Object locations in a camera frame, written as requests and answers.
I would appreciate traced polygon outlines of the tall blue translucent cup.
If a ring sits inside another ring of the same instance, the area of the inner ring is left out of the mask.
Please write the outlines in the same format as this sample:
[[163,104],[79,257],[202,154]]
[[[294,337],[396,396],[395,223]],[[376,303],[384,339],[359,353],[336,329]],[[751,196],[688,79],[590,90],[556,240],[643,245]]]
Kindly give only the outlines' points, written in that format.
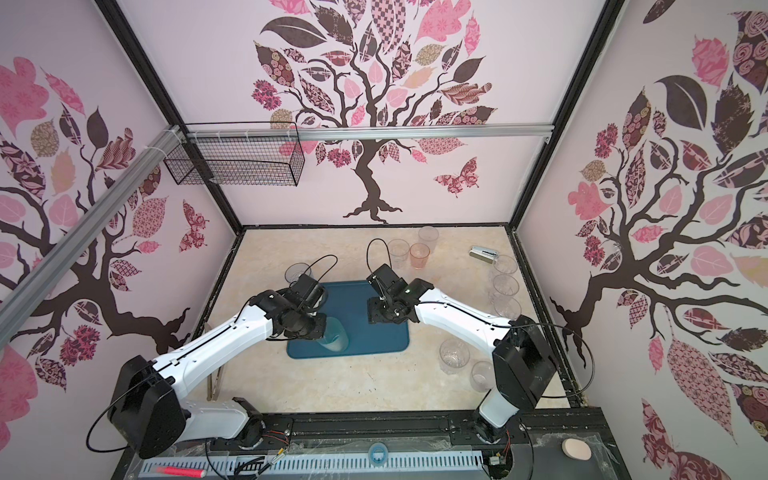
[[284,279],[289,285],[292,285],[297,282],[302,275],[312,277],[312,268],[307,263],[298,262],[290,265],[285,270]]

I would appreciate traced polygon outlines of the dark teal plastic tray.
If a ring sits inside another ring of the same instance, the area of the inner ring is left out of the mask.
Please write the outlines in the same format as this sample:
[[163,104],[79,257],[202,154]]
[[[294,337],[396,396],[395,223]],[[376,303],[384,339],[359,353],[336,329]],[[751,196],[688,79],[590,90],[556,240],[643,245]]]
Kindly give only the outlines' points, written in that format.
[[408,327],[405,324],[370,324],[367,315],[367,300],[376,295],[364,280],[322,283],[327,291],[327,300],[319,309],[320,313],[337,318],[344,326],[348,348],[341,353],[323,348],[317,341],[289,341],[288,356],[294,360],[365,356],[398,353],[410,344]]

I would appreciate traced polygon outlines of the green translucent cup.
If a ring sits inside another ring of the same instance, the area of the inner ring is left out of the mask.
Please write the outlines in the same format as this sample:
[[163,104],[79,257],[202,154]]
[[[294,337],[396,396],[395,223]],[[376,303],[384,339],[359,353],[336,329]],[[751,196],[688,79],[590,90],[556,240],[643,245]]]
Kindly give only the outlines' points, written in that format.
[[348,348],[349,339],[342,323],[337,318],[328,316],[325,331],[317,343],[331,352],[341,353]]

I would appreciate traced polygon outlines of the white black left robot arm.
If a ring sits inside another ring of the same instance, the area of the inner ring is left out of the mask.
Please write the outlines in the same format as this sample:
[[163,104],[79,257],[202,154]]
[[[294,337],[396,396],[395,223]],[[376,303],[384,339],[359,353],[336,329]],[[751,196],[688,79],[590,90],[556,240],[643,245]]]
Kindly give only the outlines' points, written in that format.
[[230,320],[153,360],[136,356],[119,372],[106,411],[109,422],[142,459],[179,442],[229,440],[242,449],[258,446],[266,426],[247,400],[203,405],[189,394],[198,384],[253,345],[269,339],[315,341],[323,337],[327,298],[318,281],[301,275],[289,287],[248,299]]

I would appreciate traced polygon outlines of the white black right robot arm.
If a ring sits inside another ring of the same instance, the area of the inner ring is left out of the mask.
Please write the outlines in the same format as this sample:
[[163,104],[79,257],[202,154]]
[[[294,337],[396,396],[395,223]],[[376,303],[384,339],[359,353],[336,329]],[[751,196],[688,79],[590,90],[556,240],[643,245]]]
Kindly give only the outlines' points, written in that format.
[[423,279],[406,281],[387,264],[367,282],[376,292],[367,301],[371,323],[423,323],[490,356],[494,385],[473,413],[473,430],[482,440],[497,441],[511,418],[536,408],[557,373],[540,324],[525,315],[508,319],[482,312]]

